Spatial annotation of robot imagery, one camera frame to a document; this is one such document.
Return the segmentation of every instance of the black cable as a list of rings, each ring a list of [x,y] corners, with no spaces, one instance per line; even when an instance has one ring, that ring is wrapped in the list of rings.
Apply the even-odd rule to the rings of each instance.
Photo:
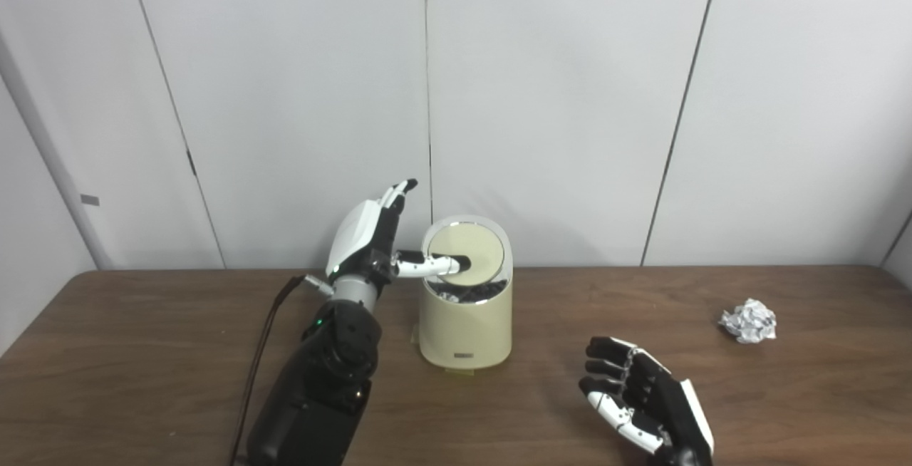
[[[244,395],[241,395],[241,412],[237,417],[237,427],[234,429],[234,439],[232,440],[231,453],[228,456],[228,466],[234,466],[237,460],[237,447],[241,444],[241,436],[244,434],[244,421],[247,419],[247,406],[250,405],[250,395],[254,392],[254,381],[257,380],[257,370],[260,369],[260,358],[263,356],[263,350],[266,347],[266,340],[269,339],[269,332],[273,328],[273,321],[276,320],[276,313],[282,303],[288,297],[294,288],[298,287],[304,280],[303,275],[292,277],[288,280],[284,288],[276,294],[273,300],[273,306],[269,309],[266,321],[263,324],[263,331],[260,333],[260,342],[256,345],[254,360],[250,364],[250,371],[247,373],[247,384],[244,385]]]

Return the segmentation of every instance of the round lid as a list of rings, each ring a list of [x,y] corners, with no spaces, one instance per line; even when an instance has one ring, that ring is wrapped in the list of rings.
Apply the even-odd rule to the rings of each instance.
[[[468,256],[472,267],[440,278],[457,286],[475,286],[491,281],[504,266],[504,243],[491,230],[475,222],[453,222],[438,230],[427,252]]]

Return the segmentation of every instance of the white robotic finger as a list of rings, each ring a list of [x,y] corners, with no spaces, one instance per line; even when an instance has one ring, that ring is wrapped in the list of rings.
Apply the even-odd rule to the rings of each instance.
[[[460,263],[450,256],[439,258],[424,258],[424,262],[397,261],[398,277],[428,277],[430,275],[456,274],[460,271]]]
[[[634,410],[621,407],[612,395],[593,391],[586,398],[589,399],[589,403],[596,409],[599,416],[626,440],[652,454],[655,454],[656,450],[662,446],[662,437],[636,427]]]

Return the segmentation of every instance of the cream trash can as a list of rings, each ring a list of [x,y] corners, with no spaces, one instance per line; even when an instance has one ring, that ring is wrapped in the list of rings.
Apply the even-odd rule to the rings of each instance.
[[[512,349],[512,251],[504,230],[483,217],[449,217],[430,226],[421,249],[472,262],[467,271],[424,280],[421,355],[460,370],[504,362]]]

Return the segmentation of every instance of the robotic hand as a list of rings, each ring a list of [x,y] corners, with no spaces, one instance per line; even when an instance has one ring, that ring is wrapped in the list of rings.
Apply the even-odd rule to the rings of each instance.
[[[579,387],[611,427],[661,466],[713,466],[713,433],[689,380],[676,381],[642,348],[612,337],[586,347]]]
[[[317,311],[296,352],[251,428],[251,466],[338,466],[371,395],[381,329],[371,314],[383,287],[396,277],[456,274],[469,268],[459,256],[394,252],[405,180],[378,200],[365,200],[342,221],[322,281],[306,281],[328,301]]]

